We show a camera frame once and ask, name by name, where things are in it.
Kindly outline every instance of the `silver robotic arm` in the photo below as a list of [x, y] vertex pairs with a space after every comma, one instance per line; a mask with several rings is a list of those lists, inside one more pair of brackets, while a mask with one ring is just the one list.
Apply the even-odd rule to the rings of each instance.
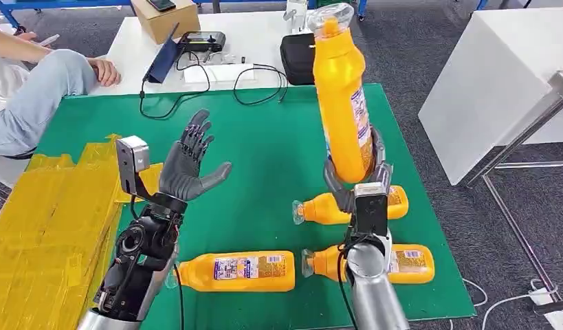
[[[353, 313], [345, 301], [352, 323], [359, 330], [410, 329], [393, 285], [388, 267], [393, 238], [387, 226], [388, 191], [392, 167], [385, 160], [379, 132], [372, 128], [375, 167], [367, 183], [345, 188], [331, 159], [324, 165], [324, 180], [343, 212], [352, 218], [338, 257], [338, 282], [342, 285], [342, 259], [351, 286]], [[344, 299], [346, 295], [341, 287]]]
[[224, 181], [231, 163], [200, 177], [200, 164], [213, 136], [208, 111], [196, 113], [182, 136], [173, 143], [159, 178], [159, 192], [150, 195], [139, 172], [150, 166], [149, 149], [137, 136], [116, 141], [121, 187], [132, 196], [147, 200], [143, 211], [121, 232], [115, 257], [78, 325], [80, 330], [136, 330], [146, 318], [153, 299], [170, 274], [178, 255], [179, 228], [186, 202]]

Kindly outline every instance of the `cardboard box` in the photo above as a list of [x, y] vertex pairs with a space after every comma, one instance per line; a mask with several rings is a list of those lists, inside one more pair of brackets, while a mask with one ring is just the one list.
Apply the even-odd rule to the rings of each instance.
[[184, 32], [200, 31], [196, 4], [191, 0], [171, 0], [176, 8], [158, 12], [147, 0], [131, 0], [143, 30], [158, 44], [164, 43], [174, 24], [180, 23], [174, 36], [179, 38]]

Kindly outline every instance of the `green mat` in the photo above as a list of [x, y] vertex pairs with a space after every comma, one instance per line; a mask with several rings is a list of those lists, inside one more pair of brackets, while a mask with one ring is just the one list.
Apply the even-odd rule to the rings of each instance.
[[[257, 100], [271, 89], [239, 92]], [[435, 278], [425, 285], [395, 285], [411, 320], [455, 318], [475, 314], [453, 256], [399, 127], [380, 85], [365, 85], [371, 122], [382, 132], [393, 184], [403, 186], [410, 209], [389, 221], [395, 243], [426, 245], [435, 260]], [[159, 115], [178, 94], [147, 95], [146, 111]], [[296, 287], [287, 293], [201, 293], [185, 287], [187, 329], [308, 329], [350, 325], [336, 282], [321, 276], [303, 278], [303, 248], [322, 250], [342, 240], [345, 226], [317, 223], [294, 225], [293, 200], [327, 191], [322, 178], [326, 157], [324, 134], [313, 87], [293, 87], [285, 100], [245, 107], [230, 91], [208, 92], [184, 103], [169, 120], [149, 120], [137, 109], [139, 98], [98, 96], [67, 98], [50, 123], [37, 153], [70, 153], [76, 162], [87, 142], [101, 142], [110, 133], [138, 135], [150, 146], [152, 163], [163, 162], [188, 119], [209, 109], [210, 145], [202, 164], [208, 173], [231, 161], [228, 179], [191, 201], [180, 238], [180, 261], [209, 252], [291, 250], [296, 255]], [[131, 220], [123, 210], [120, 230]], [[163, 288], [143, 329], [178, 329], [177, 289]]]

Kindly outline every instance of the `person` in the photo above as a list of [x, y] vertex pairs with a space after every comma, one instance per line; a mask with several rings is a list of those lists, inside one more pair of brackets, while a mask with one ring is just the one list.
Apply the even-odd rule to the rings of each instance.
[[[63, 96], [87, 94], [97, 82], [108, 87], [121, 80], [107, 60], [42, 47], [34, 38], [33, 32], [0, 32], [0, 155], [31, 155]], [[8, 60], [38, 65], [29, 72]]]

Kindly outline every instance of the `white cable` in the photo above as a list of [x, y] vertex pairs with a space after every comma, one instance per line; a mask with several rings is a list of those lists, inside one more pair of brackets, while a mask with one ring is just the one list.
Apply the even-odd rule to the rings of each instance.
[[532, 289], [534, 289], [534, 291], [538, 290], [538, 288], [534, 285], [534, 282], [542, 282], [541, 280], [539, 280], [538, 278], [532, 278], [530, 280], [530, 286], [532, 287]]
[[487, 303], [487, 294], [485, 293], [485, 291], [483, 291], [483, 289], [479, 285], [477, 285], [476, 283], [473, 283], [470, 280], [466, 280], [465, 278], [462, 278], [462, 280], [466, 283], [469, 283], [469, 284], [475, 286], [483, 294], [483, 300], [481, 302], [478, 302], [477, 304], [474, 304], [474, 307], [478, 307], [478, 306], [481, 306], [481, 305], [484, 305], [485, 303]]
[[500, 300], [498, 302], [496, 302], [495, 304], [493, 304], [487, 311], [485, 311], [485, 315], [483, 316], [483, 323], [482, 323], [482, 329], [481, 330], [485, 330], [485, 323], [487, 321], [487, 316], [489, 315], [489, 313], [492, 311], [492, 309], [494, 309], [495, 307], [508, 302], [508, 301], [512, 301], [512, 300], [516, 300], [516, 299], [521, 299], [521, 298], [527, 298], [527, 297], [531, 297], [531, 296], [541, 296], [544, 294], [553, 294], [558, 290], [558, 287], [555, 287], [554, 290], [548, 291], [548, 292], [536, 292], [536, 293], [528, 293], [528, 294], [523, 294], [521, 296], [516, 296], [516, 297], [512, 297], [512, 298], [506, 298], [504, 300]]

